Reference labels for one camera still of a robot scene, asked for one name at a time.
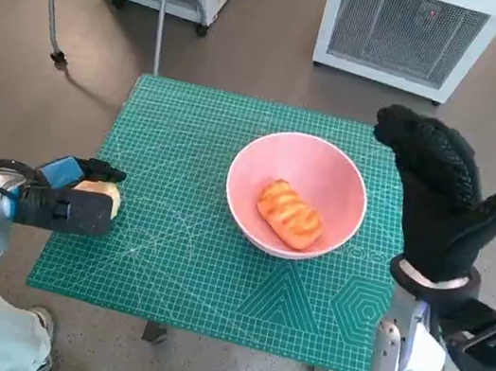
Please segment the black knitted gloved right hand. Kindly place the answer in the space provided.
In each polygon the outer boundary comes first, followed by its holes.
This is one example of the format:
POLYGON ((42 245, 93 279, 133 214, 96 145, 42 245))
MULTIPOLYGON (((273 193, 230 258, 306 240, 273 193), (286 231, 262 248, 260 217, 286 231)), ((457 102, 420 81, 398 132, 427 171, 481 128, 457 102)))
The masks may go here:
POLYGON ((433 283, 470 274, 496 238, 496 193, 482 194, 475 151, 458 130, 405 106, 380 108, 374 135, 403 184, 403 255, 433 283))

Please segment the black left hand blue tape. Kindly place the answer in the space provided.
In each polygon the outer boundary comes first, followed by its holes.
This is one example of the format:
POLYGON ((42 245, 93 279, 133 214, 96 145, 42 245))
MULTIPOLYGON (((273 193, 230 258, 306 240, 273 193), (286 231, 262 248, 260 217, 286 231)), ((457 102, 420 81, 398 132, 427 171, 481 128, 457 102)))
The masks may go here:
POLYGON ((83 181, 121 183, 127 173, 100 159, 64 156, 37 167, 35 178, 50 188, 62 189, 83 181))

